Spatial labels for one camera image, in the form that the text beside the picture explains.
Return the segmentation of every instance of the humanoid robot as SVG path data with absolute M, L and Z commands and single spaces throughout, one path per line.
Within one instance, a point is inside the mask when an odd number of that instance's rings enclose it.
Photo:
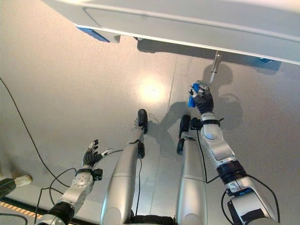
M 220 121 L 213 112 L 213 98 L 209 87 L 217 73 L 221 54 L 217 52 L 210 83 L 197 81 L 189 86 L 189 103 L 194 103 L 200 112 L 200 119 L 184 115 L 180 122 L 177 154 L 183 156 L 180 186 L 178 190 L 176 215 L 160 217 L 138 216 L 131 210 L 134 191 L 136 162 L 145 156 L 143 135 L 147 133 L 147 113 L 138 111 L 138 126 L 122 152 L 113 171 L 100 216 L 101 225 L 161 224 L 161 225 L 207 225 L 207 207 L 203 160 L 197 146 L 196 132 L 200 131 L 199 145 L 211 155 L 219 178 L 225 185 L 224 195 L 231 197 L 227 203 L 235 225 L 276 225 L 275 214 L 257 189 L 254 177 L 248 175 L 238 162 L 234 152 L 223 138 Z M 36 225 L 67 225 L 79 211 L 86 196 L 92 191 L 94 181 L 102 179 L 102 170 L 94 165 L 113 151 L 97 153 L 98 140 L 88 147 L 80 170 L 71 186 L 58 202 L 43 215 Z

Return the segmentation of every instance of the blue object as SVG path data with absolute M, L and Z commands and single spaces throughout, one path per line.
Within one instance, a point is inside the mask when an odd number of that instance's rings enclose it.
M 198 90 L 199 90 L 199 84 L 198 83 L 193 83 L 193 88 L 195 89 L 195 91 L 198 92 Z M 196 104 L 195 104 L 195 101 L 193 100 L 192 96 L 189 96 L 187 106 L 195 108 Z
M 92 29 L 89 28 L 83 28 L 83 27 L 77 27 L 79 30 L 87 33 L 88 35 L 91 35 L 93 38 L 99 40 L 99 41 L 105 41 L 105 42 L 110 42 L 109 40 L 107 40 L 105 37 L 101 36 L 100 34 L 98 34 L 97 32 L 95 32 Z

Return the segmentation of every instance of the silver robot leg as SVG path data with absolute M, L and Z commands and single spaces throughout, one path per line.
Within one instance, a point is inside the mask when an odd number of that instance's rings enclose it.
M 103 202 L 100 224 L 120 225 L 131 216 L 135 192 L 136 161 L 143 141 L 143 128 L 136 129 L 113 171 Z
M 193 138 L 186 138 L 184 141 L 176 208 L 178 225 L 207 224 L 205 179 L 200 152 Z

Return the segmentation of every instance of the person's foot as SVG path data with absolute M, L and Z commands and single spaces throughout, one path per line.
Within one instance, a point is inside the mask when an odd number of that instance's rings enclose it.
M 14 179 L 15 185 L 17 187 L 29 185 L 32 182 L 32 178 L 29 175 L 24 175 L 22 177 L 17 177 Z

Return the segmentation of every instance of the black cable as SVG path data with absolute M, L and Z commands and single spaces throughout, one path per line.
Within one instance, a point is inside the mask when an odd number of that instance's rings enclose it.
M 41 196 L 42 196 L 42 192 L 43 192 L 43 190 L 48 190 L 49 189 L 49 187 L 47 187 L 47 188 L 41 188 L 41 190 L 40 190 L 40 192 L 39 192 L 39 196 L 38 196 L 38 201 L 37 201 L 37 206 L 36 206 L 36 211 L 35 211 L 35 216 L 34 216 L 34 223 L 36 223 L 36 221 L 37 221 L 37 214 L 38 214 L 38 206 L 39 206 L 39 202 L 40 202 L 40 200 L 41 200 Z M 63 195 L 63 193 L 61 192 L 61 191 L 59 191 L 59 190 L 57 190 L 57 189 L 55 189 L 55 188 L 51 188 L 51 189 L 53 189 L 54 191 L 57 191 L 58 193 L 60 193 L 60 194 L 62 194 Z
M 63 175 L 64 173 L 68 172 L 69 170 L 75 170 L 75 173 L 77 173 L 77 170 L 75 168 L 70 168 L 70 169 L 67 169 L 65 170 L 64 172 L 62 172 L 60 175 L 58 175 L 55 179 L 53 179 L 53 181 L 51 182 L 50 186 L 49 186 L 49 196 L 50 196 L 50 200 L 52 202 L 52 204 L 54 205 L 54 201 L 53 201 L 53 198 L 52 198 L 52 194 L 51 194 L 51 189 L 52 189 L 52 184 L 56 181 L 57 178 L 59 178 L 61 175 Z
M 26 217 L 18 215 L 18 214 L 11 214 L 11 213 L 0 213 L 0 216 L 9 216 L 9 217 L 19 217 L 25 221 L 25 225 L 27 225 L 28 220 Z
M 231 225 L 234 225 L 233 222 L 231 222 L 231 220 L 228 218 L 228 216 L 226 215 L 225 210 L 224 210 L 223 200 L 224 200 L 224 197 L 225 197 L 225 194 L 226 194 L 226 193 L 227 193 L 227 192 L 225 191 L 225 192 L 223 193 L 223 195 L 222 195 L 222 198 L 221 198 L 221 208 L 222 208 L 222 212 L 223 212 L 224 216 L 226 217 L 226 219 L 228 220 L 228 222 L 229 222 Z
M 137 215 L 137 208 L 139 207 L 139 201 L 140 201 L 140 192 L 141 192 L 141 170 L 142 170 L 142 160 L 141 161 L 141 167 L 139 171 L 139 194 L 137 196 L 137 203 L 136 203 L 136 210 L 135 210 L 135 215 Z
M 6 88 L 6 90 L 8 91 L 8 93 L 9 93 L 9 95 L 10 95 L 10 97 L 11 97 L 11 99 L 12 99 L 14 105 L 15 105 L 15 108 L 17 109 L 17 111 L 18 111 L 18 113 L 19 113 L 19 115 L 20 115 L 20 118 L 21 118 L 21 120 L 22 120 L 22 122 L 23 122 L 23 124 L 24 124 L 24 126 L 25 126 L 25 129 L 26 129 L 26 131 L 27 131 L 27 133 L 28 133 L 28 135 L 29 135 L 29 137 L 30 137 L 32 143 L 33 143 L 33 146 L 34 146 L 34 148 L 35 148 L 35 150 L 36 150 L 36 152 L 37 152 L 37 154 L 38 154 L 39 159 L 41 160 L 41 162 L 43 163 L 43 165 L 45 166 L 45 168 L 49 171 L 49 173 L 51 173 L 51 175 L 52 175 L 53 177 L 55 177 L 54 173 L 47 167 L 47 165 L 46 165 L 46 164 L 44 163 L 44 161 L 42 160 L 42 157 L 40 156 L 40 154 L 39 154 L 39 152 L 38 152 L 38 148 L 37 148 L 35 142 L 33 141 L 33 138 L 32 138 L 32 136 L 31 136 L 31 134 L 30 134 L 30 132 L 29 132 L 29 130 L 28 130 L 28 128 L 27 128 L 27 125 L 26 125 L 26 123 L 25 123 L 25 121 L 24 121 L 24 119 L 23 119 L 23 116 L 22 116 L 21 113 L 20 113 L 19 108 L 17 107 L 17 104 L 16 104 L 16 102 L 15 102 L 15 100 L 14 100 L 12 94 L 10 93 L 8 87 L 6 86 L 6 84 L 4 83 L 4 81 L 1 79 L 1 77 L 0 77 L 0 80 L 1 80 L 1 82 L 3 83 L 4 87 Z M 58 181 L 59 183 L 61 183 L 63 186 L 69 187 L 68 185 L 65 185 L 64 183 L 62 183 L 60 180 L 57 180 L 57 181 Z
M 219 175 L 216 176 L 215 178 L 211 179 L 210 181 L 207 181 L 207 173 L 206 173 L 206 166 L 205 166 L 204 154 L 203 154 L 202 147 L 201 147 L 201 144 L 200 144 L 198 130 L 197 130 L 197 138 L 198 138 L 198 143 L 199 143 L 199 147 L 200 147 L 200 151 L 201 151 L 202 159 L 203 159 L 203 167 L 204 167 L 204 173 L 205 173 L 205 183 L 209 184 L 209 183 L 213 182 L 215 179 L 217 179 L 219 177 Z
M 276 210 L 277 210 L 277 221 L 280 223 L 280 212 L 279 212 L 279 205 L 278 205 L 278 200 L 277 200 L 277 197 L 276 197 L 276 194 L 275 192 L 270 188 L 268 187 L 266 184 L 264 184 L 263 182 L 261 182 L 260 180 L 258 180 L 257 178 L 255 178 L 254 176 L 251 176 L 249 174 L 245 174 L 246 176 L 248 177 L 251 177 L 252 179 L 256 180 L 258 183 L 264 185 L 273 195 L 274 197 L 274 200 L 275 200 L 275 204 L 276 204 Z

